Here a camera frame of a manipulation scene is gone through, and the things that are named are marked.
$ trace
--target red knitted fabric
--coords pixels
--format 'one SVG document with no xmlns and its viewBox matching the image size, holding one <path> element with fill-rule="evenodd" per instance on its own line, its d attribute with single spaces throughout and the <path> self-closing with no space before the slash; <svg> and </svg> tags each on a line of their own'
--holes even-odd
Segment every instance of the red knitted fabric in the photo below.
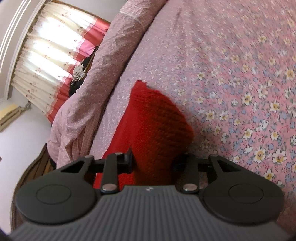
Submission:
<svg viewBox="0 0 296 241">
<path fill-rule="evenodd" d="M 186 152 L 193 140 L 193 130 L 170 99 L 137 81 L 130 101 L 103 158 L 132 148 L 136 160 L 133 174 L 119 176 L 124 185 L 172 184 L 171 163 Z M 100 187 L 98 173 L 94 187 Z"/>
</svg>

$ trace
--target black round pad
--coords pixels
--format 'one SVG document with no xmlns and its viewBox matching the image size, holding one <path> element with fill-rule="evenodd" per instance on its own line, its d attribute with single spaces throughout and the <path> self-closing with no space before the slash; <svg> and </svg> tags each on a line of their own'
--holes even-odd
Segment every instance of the black round pad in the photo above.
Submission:
<svg viewBox="0 0 296 241">
<path fill-rule="evenodd" d="M 25 184 L 15 202 L 25 219 L 53 225 L 84 216 L 95 205 L 96 193 L 82 178 L 58 172 Z"/>
<path fill-rule="evenodd" d="M 284 204 L 277 185 L 247 170 L 220 174 L 202 200 L 215 216 L 243 225 L 276 220 Z"/>
</svg>

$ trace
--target floral curtain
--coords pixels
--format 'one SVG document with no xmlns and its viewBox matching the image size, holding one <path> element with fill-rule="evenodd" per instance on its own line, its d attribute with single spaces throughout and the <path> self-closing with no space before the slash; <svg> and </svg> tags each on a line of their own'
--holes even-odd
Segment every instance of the floral curtain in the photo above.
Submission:
<svg viewBox="0 0 296 241">
<path fill-rule="evenodd" d="M 27 34 L 12 85 L 52 123 L 69 98 L 75 66 L 100 45 L 109 23 L 69 6 L 46 3 Z"/>
</svg>

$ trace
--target black device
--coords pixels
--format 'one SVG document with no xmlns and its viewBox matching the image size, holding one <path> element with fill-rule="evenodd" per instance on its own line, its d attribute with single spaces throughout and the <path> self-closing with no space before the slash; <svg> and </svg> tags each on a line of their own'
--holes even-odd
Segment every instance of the black device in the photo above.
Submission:
<svg viewBox="0 0 296 241">
<path fill-rule="evenodd" d="M 118 175 L 132 173 L 133 162 L 131 150 L 102 160 L 85 156 L 25 184 L 15 200 L 25 223 L 0 240 L 289 239 L 275 223 L 284 204 L 281 189 L 221 156 L 183 155 L 172 167 L 184 174 L 177 186 L 120 191 Z M 87 172 L 103 172 L 100 189 L 84 181 Z M 199 187 L 199 172 L 207 173 L 206 188 Z"/>
</svg>

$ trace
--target bed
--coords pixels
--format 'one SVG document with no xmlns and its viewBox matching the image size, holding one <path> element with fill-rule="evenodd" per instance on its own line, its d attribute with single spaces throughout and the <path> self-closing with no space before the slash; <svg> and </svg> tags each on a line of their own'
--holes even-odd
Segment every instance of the bed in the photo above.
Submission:
<svg viewBox="0 0 296 241">
<path fill-rule="evenodd" d="M 101 158 L 137 80 L 169 97 L 211 153 L 285 193 L 278 223 L 296 231 L 295 3 L 129 0 L 84 84 L 58 112 L 48 151 L 61 167 Z"/>
</svg>

